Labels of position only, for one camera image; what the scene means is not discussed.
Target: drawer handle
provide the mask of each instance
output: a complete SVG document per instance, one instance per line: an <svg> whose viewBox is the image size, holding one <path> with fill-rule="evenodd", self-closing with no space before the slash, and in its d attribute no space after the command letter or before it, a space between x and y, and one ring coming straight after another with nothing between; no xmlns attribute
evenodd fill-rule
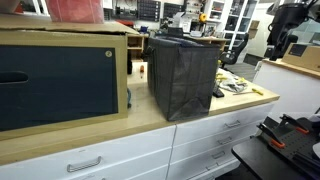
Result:
<svg viewBox="0 0 320 180"><path fill-rule="evenodd" d="M71 173L71 172L79 171L79 170L82 170L82 169L86 169L88 167L96 166L96 165L100 164L101 159L102 159L102 157L99 156L98 160L96 162L91 163L91 164L87 164L87 165L84 165L84 166L76 167L76 168L73 167L73 165L69 164L67 166L67 171Z"/></svg>
<svg viewBox="0 0 320 180"><path fill-rule="evenodd" d="M227 124L225 123L225 125L228 127L228 128L232 128L232 127L236 127L236 126L240 126L241 125L241 122L239 120L237 120L235 123L233 124Z"/></svg>
<svg viewBox="0 0 320 180"><path fill-rule="evenodd" d="M218 159L221 158L222 156L224 156L226 153L224 151L221 151L215 155L212 155L213 159Z"/></svg>
<svg viewBox="0 0 320 180"><path fill-rule="evenodd" d="M229 142L231 142L231 141L232 141L232 138L229 136L229 137L227 137L226 139L218 140L218 143L221 144L221 145L223 145L223 144L227 144L227 143L229 143Z"/></svg>

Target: red box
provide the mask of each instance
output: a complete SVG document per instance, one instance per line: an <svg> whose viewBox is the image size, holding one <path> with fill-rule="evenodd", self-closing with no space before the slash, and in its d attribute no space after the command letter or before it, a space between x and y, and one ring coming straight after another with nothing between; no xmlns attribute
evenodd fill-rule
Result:
<svg viewBox="0 0 320 180"><path fill-rule="evenodd" d="M101 0L46 0L49 14L55 22L104 22Z"/></svg>

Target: dark blue panel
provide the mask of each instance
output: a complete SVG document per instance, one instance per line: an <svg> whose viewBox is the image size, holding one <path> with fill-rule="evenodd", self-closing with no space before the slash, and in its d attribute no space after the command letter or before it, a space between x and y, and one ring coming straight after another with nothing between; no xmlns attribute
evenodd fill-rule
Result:
<svg viewBox="0 0 320 180"><path fill-rule="evenodd" d="M118 112L113 48L0 46L0 80L0 131Z"/></svg>

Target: black fabric bin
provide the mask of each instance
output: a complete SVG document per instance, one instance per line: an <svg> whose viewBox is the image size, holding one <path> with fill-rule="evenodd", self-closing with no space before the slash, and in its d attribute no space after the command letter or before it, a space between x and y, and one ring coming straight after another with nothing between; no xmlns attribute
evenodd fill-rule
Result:
<svg viewBox="0 0 320 180"><path fill-rule="evenodd" d="M149 39L148 85L168 121L208 115L219 45L186 38Z"/></svg>

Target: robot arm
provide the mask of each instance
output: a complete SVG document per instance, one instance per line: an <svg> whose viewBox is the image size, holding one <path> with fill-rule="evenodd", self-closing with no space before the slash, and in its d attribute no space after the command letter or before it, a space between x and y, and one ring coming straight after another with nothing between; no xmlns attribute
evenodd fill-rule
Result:
<svg viewBox="0 0 320 180"><path fill-rule="evenodd" d="M320 23L319 7L318 0L277 0L267 12L267 14L274 15L274 18L268 27L270 35L265 56L268 56L270 60L276 60L279 57L285 48L290 29L298 27L309 19Z"/></svg>

